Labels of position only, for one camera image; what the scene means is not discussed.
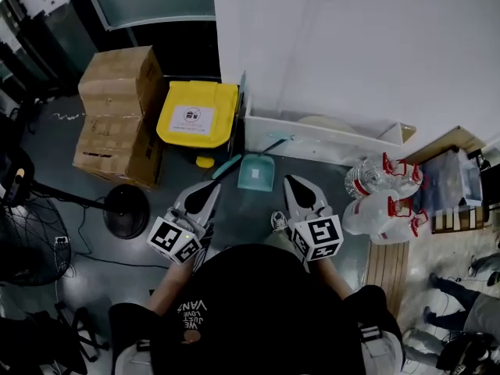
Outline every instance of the person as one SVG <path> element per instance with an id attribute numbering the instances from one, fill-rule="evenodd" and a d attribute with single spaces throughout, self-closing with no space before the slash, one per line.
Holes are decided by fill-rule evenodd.
<path id="1" fill-rule="evenodd" d="M 461 374 L 484 373 L 479 369 L 497 373 L 500 351 L 491 345 L 492 337 L 482 334 L 459 334 L 455 339 L 444 343 L 433 334 L 419 329 L 411 329 L 408 339 L 423 343 L 430 352 L 421 352 L 404 345 L 406 358 L 439 370 L 453 371 L 461 366 Z"/>
<path id="2" fill-rule="evenodd" d="M 329 258 L 308 273 L 284 214 L 271 223 L 262 244 L 228 248 L 194 274 L 193 258 L 172 263 L 145 307 L 114 305 L 113 373 L 400 373 L 382 289 L 353 293 Z"/>
<path id="3" fill-rule="evenodd" d="M 497 345 L 500 345 L 500 299 L 466 289 L 456 282 L 438 277 L 435 273 L 430 274 L 429 283 L 432 288 L 456 298 L 464 311 L 437 316 L 427 306 L 423 311 L 425 323 L 447 330 L 491 334 Z"/>
<path id="4" fill-rule="evenodd" d="M 476 277 L 480 273 L 492 271 L 490 278 L 487 280 L 487 286 L 493 286 L 500 281 L 500 253 L 495 253 L 476 259 L 472 257 L 472 262 L 469 267 L 469 275 Z"/>

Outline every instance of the sneaker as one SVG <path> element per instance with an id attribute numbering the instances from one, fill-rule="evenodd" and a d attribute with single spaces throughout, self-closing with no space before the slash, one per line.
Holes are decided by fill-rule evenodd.
<path id="1" fill-rule="evenodd" d="M 487 280 L 486 286 L 493 286 L 500 282 L 500 272 L 493 272 Z"/>
<path id="2" fill-rule="evenodd" d="M 477 263 L 476 256 L 473 255 L 472 259 L 470 259 L 470 267 L 469 267 L 469 270 L 468 270 L 468 273 L 469 273 L 470 277 L 475 277 L 476 274 L 477 274 L 477 271 L 474 268 L 476 266 L 476 263 Z"/>
<path id="3" fill-rule="evenodd" d="M 431 318 L 432 316 L 435 316 L 435 315 L 436 315 L 436 314 L 434 314 L 434 313 L 432 312 L 432 310 L 430 309 L 430 307 L 429 307 L 429 306 L 427 306 L 425 309 L 423 309 L 423 315 L 422 315 L 422 317 L 423 317 L 423 321 L 424 321 L 424 323 L 430 323 L 430 322 L 429 322 L 430 318 Z"/>
<path id="4" fill-rule="evenodd" d="M 411 339 L 414 333 L 415 333 L 415 327 L 410 327 L 407 330 L 405 330 L 402 335 L 403 342 L 406 343 L 409 339 Z"/>
<path id="5" fill-rule="evenodd" d="M 273 212 L 271 216 L 271 227 L 273 227 L 273 233 L 279 230 L 285 230 L 288 228 L 287 217 L 281 211 Z"/>

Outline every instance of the sticker label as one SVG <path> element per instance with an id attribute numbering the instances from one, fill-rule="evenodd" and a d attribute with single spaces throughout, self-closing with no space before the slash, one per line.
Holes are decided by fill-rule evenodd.
<path id="1" fill-rule="evenodd" d="M 192 105 L 176 105 L 170 121 L 170 132 L 210 134 L 214 109 Z"/>

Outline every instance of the yellow bin lid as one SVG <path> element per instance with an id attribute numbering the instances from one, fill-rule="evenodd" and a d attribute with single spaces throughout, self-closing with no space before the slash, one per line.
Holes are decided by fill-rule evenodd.
<path id="1" fill-rule="evenodd" d="M 219 147 L 229 140 L 237 103 L 235 84 L 173 80 L 156 132 L 173 145 Z"/>

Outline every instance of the plastic container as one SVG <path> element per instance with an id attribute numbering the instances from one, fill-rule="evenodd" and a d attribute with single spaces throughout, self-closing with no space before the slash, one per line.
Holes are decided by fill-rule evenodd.
<path id="1" fill-rule="evenodd" d="M 412 212 L 409 218 L 397 218 L 391 228 L 381 234 L 371 235 L 370 240 L 376 245 L 393 245 L 412 241 L 421 234 L 422 226 L 429 221 L 425 210 L 418 214 Z"/>
<path id="2" fill-rule="evenodd" d="M 419 190 L 422 179 L 418 166 L 411 166 L 405 160 L 390 160 L 384 153 L 353 166 L 345 176 L 345 189 L 353 198 L 388 189 L 395 189 L 399 198 L 408 198 Z"/>
<path id="3" fill-rule="evenodd" d="M 380 191 L 349 204 L 342 227 L 350 234 L 382 234 L 399 217 L 411 214 L 410 200 L 400 200 L 397 191 Z"/>
<path id="4" fill-rule="evenodd" d="M 391 161 L 387 153 L 369 157 L 347 172 L 345 189 L 353 198 L 392 189 L 398 175 L 398 167 L 398 162 Z"/>
<path id="5" fill-rule="evenodd" d="M 408 198 L 419 190 L 423 182 L 423 174 L 418 166 L 406 164 L 405 162 L 398 164 L 398 172 L 401 173 L 403 170 L 405 174 L 394 178 L 392 188 L 398 192 L 399 198 Z"/>

